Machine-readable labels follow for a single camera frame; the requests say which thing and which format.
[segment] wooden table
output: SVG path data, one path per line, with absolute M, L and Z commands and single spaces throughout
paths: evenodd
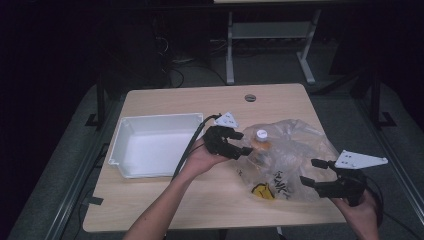
M 256 101 L 247 102 L 247 94 L 255 95 Z M 253 124 L 284 119 L 301 119 L 322 130 L 309 97 L 300 84 L 137 90 L 127 95 L 120 118 L 198 112 L 207 117 L 227 111 L 231 111 L 239 122 L 238 131 Z M 104 200 L 101 205 L 90 204 L 83 224 L 88 232 L 127 230 L 170 181 L 170 178 L 125 179 L 118 169 L 107 164 L 109 157 L 110 149 L 93 193 L 94 197 Z M 345 221 L 328 199 L 301 203 L 255 197 L 237 175 L 233 161 L 216 165 L 192 183 L 170 229 Z

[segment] black cable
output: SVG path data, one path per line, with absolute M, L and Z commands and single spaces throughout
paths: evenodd
M 406 226 L 404 223 L 402 223 L 397 218 L 393 217 L 392 215 L 388 214 L 387 212 L 384 212 L 384 215 L 386 215 L 387 217 L 389 217 L 390 219 L 392 219 L 394 222 L 396 222 L 397 224 L 399 224 L 400 226 L 402 226 L 406 231 L 408 231 L 416 239 L 422 240 L 422 238 L 420 238 L 420 236 L 418 236 L 418 234 L 416 234 L 412 229 L 410 229 L 408 226 Z
M 176 73 L 180 74 L 180 76 L 181 76 L 181 82 L 180 82 L 180 84 L 178 84 L 177 86 L 174 86 L 174 84 L 172 83 L 172 79 L 171 79 L 171 78 L 169 79 L 170 84 L 171 84 L 171 87 L 173 87 L 173 88 L 179 88 L 179 87 L 181 87 L 181 86 L 183 85 L 183 83 L 184 83 L 184 80 L 185 80 L 184 74 L 183 74 L 182 72 L 178 71 L 178 70 L 177 70 L 177 69 L 175 69 L 175 68 L 171 68 L 171 69 L 169 69 L 169 70 L 170 70 L 170 71 L 174 71 L 174 72 L 176 72 Z
M 375 193 L 370 187 L 366 186 L 366 189 L 370 192 L 371 196 L 374 198 L 376 203 L 376 215 L 377 215 L 377 227 L 379 228 L 381 224 L 383 223 L 383 213 L 384 213 L 384 200 L 383 196 L 380 194 Z
M 185 149 L 183 155 L 181 156 L 181 159 L 178 162 L 177 167 L 175 168 L 175 172 L 174 172 L 174 175 L 172 176 L 172 180 L 174 180 L 174 178 L 180 173 L 181 167 L 184 165 L 184 163 L 185 163 L 187 157 L 190 155 L 190 153 L 192 153 L 191 148 L 193 147 L 194 142 L 197 140 L 197 137 L 199 136 L 200 132 L 205 127 L 206 122 L 209 121 L 212 118 L 217 119 L 219 117 L 221 117 L 221 115 L 211 115 L 211 116 L 207 117 L 205 120 L 203 120 L 202 123 L 200 123 L 199 127 L 197 128 L 196 132 L 194 132 L 193 137 L 191 138 L 190 142 L 188 143 L 187 148 Z
M 411 228 L 409 228 L 406 224 L 402 223 L 399 219 L 397 219 L 396 217 L 388 214 L 386 211 L 384 211 L 384 198 L 383 198 L 383 193 L 380 189 L 380 187 L 378 186 L 377 182 L 368 177 L 367 179 L 371 180 L 371 182 L 374 184 L 374 186 L 377 188 L 378 191 L 378 195 L 380 197 L 380 203 L 381 203 L 381 209 L 382 209 L 382 214 L 384 214 L 385 216 L 387 216 L 388 218 L 390 218 L 392 221 L 396 222 L 397 224 L 399 224 L 401 227 L 403 227 L 406 231 L 408 231 L 412 236 L 414 236 L 416 239 L 418 240 L 422 240 L 422 238 L 420 236 L 418 236 L 418 234 L 416 234 Z
M 188 153 L 188 155 L 190 155 L 192 152 L 194 152 L 196 149 L 198 149 L 198 148 L 200 148 L 201 146 L 203 146 L 203 145 L 205 145 L 204 143 L 202 143 L 202 144 L 200 144 L 199 146 L 197 146 L 197 147 L 195 147 L 195 148 L 193 148 L 189 153 Z
M 211 45 L 219 43 L 219 45 L 217 47 L 213 47 L 212 49 L 209 49 L 209 54 L 210 55 L 214 55 L 217 54 L 219 52 L 223 52 L 226 51 L 228 49 L 228 44 L 227 44 L 227 40 L 222 39 L 222 40 L 216 40 L 214 42 L 211 42 Z
M 273 40 L 275 39 L 273 38 L 256 39 L 255 44 L 258 45 L 256 49 L 260 50 L 259 54 L 267 54 L 270 50 L 270 45 L 271 45 L 271 42 L 273 42 Z
M 94 163 L 93 163 L 93 165 L 91 166 L 91 169 L 90 169 L 90 171 L 89 171 L 89 173 L 87 174 L 87 176 L 85 177 L 85 179 L 84 179 L 84 183 L 83 183 L 83 185 L 82 186 L 85 186 L 86 184 L 87 184 L 87 181 L 88 181 L 88 179 L 89 179 L 89 177 L 90 177 L 90 175 L 93 173 L 93 170 L 95 169 L 95 168 L 99 168 L 98 167 L 98 164 L 99 164 L 99 162 L 100 162 L 100 160 L 102 160 L 102 159 L 104 159 L 105 157 L 106 157 L 106 154 L 107 154 L 107 150 L 108 149 L 105 149 L 106 147 L 109 147 L 109 143 L 103 143 L 103 145 L 102 145 L 102 148 L 100 149 L 100 151 L 99 151 L 99 153 L 97 154 L 97 156 L 96 156 L 96 160 L 94 161 Z M 88 193 L 90 193 L 90 191 L 93 191 L 94 190 L 94 188 L 90 188 L 86 193 L 85 193 L 85 195 L 84 195 L 84 197 L 82 198 L 82 201 L 88 196 Z M 81 193 L 82 193 L 82 190 L 81 190 L 81 192 L 79 192 L 79 194 L 78 194 L 78 200 L 80 199 L 80 197 L 81 197 Z M 81 229 L 81 226 L 82 226 L 82 219 L 81 219 L 81 207 L 82 207 L 82 201 L 81 202 L 78 202 L 79 203 L 79 207 L 78 207 L 78 223 L 79 223 L 79 227 L 78 227 L 78 232 L 76 233 L 76 235 L 74 236 L 74 238 L 73 239 L 76 239 L 77 237 L 78 237 L 78 234 L 79 234 L 79 232 L 80 232 L 80 229 Z
M 87 198 L 87 196 L 88 196 L 88 194 L 91 192 L 91 191 L 93 191 L 94 190 L 94 188 L 90 188 L 85 194 L 84 194 L 84 197 L 82 198 L 82 199 L 86 199 Z M 81 226 L 82 226 L 82 218 L 81 218 L 81 207 L 83 206 L 83 204 L 82 203 L 80 203 L 80 205 L 79 205 L 79 207 L 78 207 L 78 224 L 79 224 L 79 227 L 78 227 L 78 231 L 77 231 L 77 233 L 75 234 L 75 236 L 74 236 L 74 240 L 75 239 L 77 239 L 77 237 L 78 237 L 78 235 L 79 235 L 79 233 L 80 233 L 80 231 L 81 231 Z
M 119 65 L 121 65 L 121 67 L 123 67 L 128 73 L 132 74 L 133 76 L 135 76 L 136 78 L 143 80 L 143 81 L 149 81 L 150 79 L 142 76 L 140 74 L 138 74 L 137 72 L 135 72 L 130 66 L 128 66 L 127 64 L 125 64 L 121 59 L 119 59 L 117 56 L 115 56 L 114 54 L 112 54 L 106 47 L 104 47 L 99 41 L 96 41 L 97 46 L 99 46 L 111 59 L 113 59 L 115 62 L 117 62 Z
M 246 48 L 240 47 L 240 45 L 243 44 L 246 45 Z M 257 56 L 257 53 L 251 53 L 252 50 L 257 50 L 257 48 L 252 47 L 244 40 L 240 40 L 237 44 L 233 44 L 233 56 L 237 58 L 251 58 Z
M 207 66 L 201 66 L 201 65 L 196 65 L 196 66 L 180 66 L 180 68 L 204 68 L 204 69 L 207 69 L 207 70 L 209 70 L 209 71 L 211 71 L 211 72 L 213 72 L 213 73 L 215 73 L 218 77 L 219 77 L 219 79 L 225 84 L 225 85 L 227 85 L 227 83 L 226 83 L 226 81 L 221 77 L 221 75 L 219 75 L 219 73 L 217 72 L 217 71 L 215 71 L 215 70 L 213 70 L 212 68 L 210 68 L 210 67 L 207 67 Z

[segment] gray floor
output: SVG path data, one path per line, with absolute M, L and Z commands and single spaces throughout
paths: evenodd
M 287 41 L 279 44 L 278 48 L 261 49 L 253 56 L 236 55 L 235 85 L 301 83 L 311 92 L 340 77 L 328 75 L 337 43 L 314 43 L 312 46 L 308 61 L 317 80 L 313 86 L 306 84 L 295 55 L 302 43 Z M 222 53 L 212 55 L 212 70 L 196 66 L 204 65 L 194 61 L 177 67 L 184 74 L 181 87 L 224 85 L 218 76 L 225 77 L 225 56 Z M 177 72 L 173 72 L 171 76 L 173 84 L 178 85 L 181 76 Z M 418 199 L 414 205 L 411 203 L 414 198 L 410 197 L 410 192 L 414 193 L 414 190 L 417 190 L 418 197 L 424 194 L 424 180 L 421 178 L 424 169 L 424 134 L 403 109 L 397 95 L 384 85 L 381 111 L 389 112 L 397 127 L 377 131 L 367 116 L 368 98 L 361 101 L 352 99 L 348 94 L 351 85 L 352 83 L 348 83 L 325 96 L 311 96 L 326 134 L 340 152 L 346 149 L 389 158 L 390 164 L 366 169 L 365 173 L 380 186 L 385 200 L 385 212 L 419 236 L 424 236 L 423 221 L 417 214 L 420 209 L 416 207 L 423 205 L 422 199 Z M 84 199 L 91 196 L 95 187 L 103 160 L 102 148 L 107 149 L 104 144 L 111 139 L 123 101 L 124 97 L 120 101 L 107 100 L 107 121 L 100 131 L 96 131 L 94 127 L 84 126 L 88 116 L 96 112 L 95 88 L 82 99 L 9 239 L 122 238 L 124 233 L 86 233 L 81 229 L 81 221 L 87 210 Z M 406 172 L 406 179 L 405 176 L 401 177 L 403 170 Z M 409 181 L 415 188 L 408 191 L 405 190 L 404 183 Z M 73 191 L 78 190 L 75 186 L 83 186 L 83 189 Z M 66 201 L 77 198 L 78 201 L 75 202 Z M 355 239 L 346 224 L 283 227 L 282 231 L 287 239 Z M 178 234 L 170 234 L 172 237 L 169 239 L 205 239 L 206 233 Z M 404 227 L 387 216 L 380 228 L 380 234 L 381 239 L 414 238 Z M 206 235 L 216 236 L 216 232 Z M 261 228 L 231 229 L 226 239 L 276 238 L 275 228 Z

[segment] black device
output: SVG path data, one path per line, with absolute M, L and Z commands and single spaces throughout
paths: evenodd
M 188 143 L 187 148 L 185 149 L 183 155 L 181 156 L 181 159 L 175 169 L 172 179 L 174 179 L 180 172 L 182 166 L 185 163 L 185 160 L 187 159 L 187 157 L 190 155 L 192 151 L 191 149 L 193 147 L 194 142 L 196 141 L 202 129 L 205 127 L 206 122 L 209 121 L 210 119 L 218 119 L 221 116 L 222 116 L 221 114 L 211 115 L 207 117 L 205 120 L 203 120 L 202 123 L 200 123 L 199 127 L 197 128 L 196 132 L 193 134 L 193 137 Z M 225 156 L 228 158 L 238 159 L 241 155 L 245 155 L 245 156 L 249 155 L 253 151 L 253 148 L 236 147 L 228 143 L 227 138 L 240 140 L 243 138 L 243 136 L 244 136 L 243 133 L 236 132 L 233 128 L 230 128 L 230 127 L 212 126 L 212 127 L 209 127 L 205 135 L 203 135 L 203 140 L 204 140 L 204 145 L 206 149 L 211 154 L 219 154 L 221 156 Z
M 342 169 L 335 166 L 335 161 L 312 159 L 312 166 L 330 168 L 337 174 L 333 182 L 315 182 L 315 180 L 300 176 L 303 185 L 314 188 L 321 198 L 347 198 L 349 206 L 359 205 L 359 200 L 367 188 L 367 177 L 359 169 Z
M 243 133 L 236 132 L 230 127 L 212 126 L 203 135 L 203 140 L 205 141 L 206 149 L 211 154 L 219 154 L 237 160 L 241 155 L 248 156 L 253 148 L 239 148 L 228 143 L 228 138 L 241 140 L 243 136 Z

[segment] white bracket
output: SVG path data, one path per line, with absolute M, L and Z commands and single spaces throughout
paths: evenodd
M 361 169 L 388 163 L 387 158 L 372 157 L 364 154 L 343 150 L 336 161 L 337 168 Z
M 230 127 L 230 128 L 238 128 L 239 124 L 234 119 L 231 112 L 227 112 L 226 114 L 222 115 L 218 119 L 215 120 L 215 125 L 222 126 L 222 127 Z

